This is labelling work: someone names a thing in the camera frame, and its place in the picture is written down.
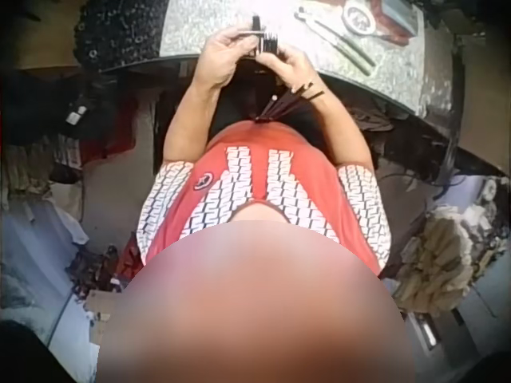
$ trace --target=white pattern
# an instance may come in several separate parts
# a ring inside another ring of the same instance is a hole
[[[216,181],[186,221],[180,239],[226,223],[238,207],[252,198],[252,162],[246,146],[226,150],[228,170]]]
[[[158,228],[188,180],[192,169],[193,164],[188,162],[172,162],[164,164],[156,175],[153,188],[144,202],[138,221],[137,244],[143,264]]]
[[[360,165],[343,166],[338,174],[358,225],[383,268],[389,258],[392,238],[376,179]]]
[[[316,231],[339,243],[323,213],[309,198],[295,175],[291,174],[292,158],[292,152],[269,151],[267,201],[279,207],[290,223]]]

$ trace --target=left hand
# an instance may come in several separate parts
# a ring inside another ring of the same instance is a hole
[[[197,86],[204,90],[221,89],[231,81],[238,60],[259,42],[256,36],[238,38],[241,31],[250,29],[249,24],[233,26],[206,41],[193,77]]]

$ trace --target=granite countertop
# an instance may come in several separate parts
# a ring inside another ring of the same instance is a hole
[[[316,16],[332,20],[342,27],[340,9],[320,2],[300,0],[171,0],[168,4],[161,37],[160,56],[179,57],[197,55],[207,36],[225,26],[252,19],[254,14],[268,31],[277,33],[279,40],[297,46],[307,53],[315,68],[322,74],[337,77],[369,89],[417,116],[424,117],[429,103],[434,101],[448,113],[450,109],[451,79],[441,72],[442,88],[430,86],[436,75],[435,68],[428,65],[425,73],[426,33],[422,12],[418,13],[418,36],[410,44],[401,47],[375,37],[354,37],[357,43],[377,63],[367,77],[328,42],[312,32],[308,26],[295,19],[299,6]],[[435,61],[443,67],[451,67],[451,56],[441,50]]]

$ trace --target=patterned shirt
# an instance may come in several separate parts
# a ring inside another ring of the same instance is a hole
[[[253,202],[342,244],[375,274],[385,266],[390,229],[373,173],[357,164],[335,168],[287,126],[251,121],[226,128],[195,164],[163,164],[137,230],[144,264]]]

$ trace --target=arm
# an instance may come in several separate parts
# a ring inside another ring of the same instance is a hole
[[[328,89],[313,68],[307,55],[288,45],[279,44],[283,60],[270,53],[260,54],[256,60],[272,69],[292,89],[312,82],[314,85],[303,96],[308,98],[317,92],[325,94],[312,101],[323,128],[323,134],[331,148],[335,165],[360,164],[373,170],[370,150],[343,103]]]
[[[254,36],[238,39],[240,31],[249,28],[227,28],[206,41],[192,84],[168,127],[165,161],[196,162],[204,154],[220,90],[231,81],[238,60],[257,46]]]
[[[219,89],[202,89],[195,83],[190,85],[165,136],[165,161],[196,162],[201,158],[219,95]]]
[[[357,124],[330,90],[324,92],[325,94],[314,99],[312,104],[319,114],[323,134],[330,145],[335,165],[360,164],[373,172],[370,150]]]

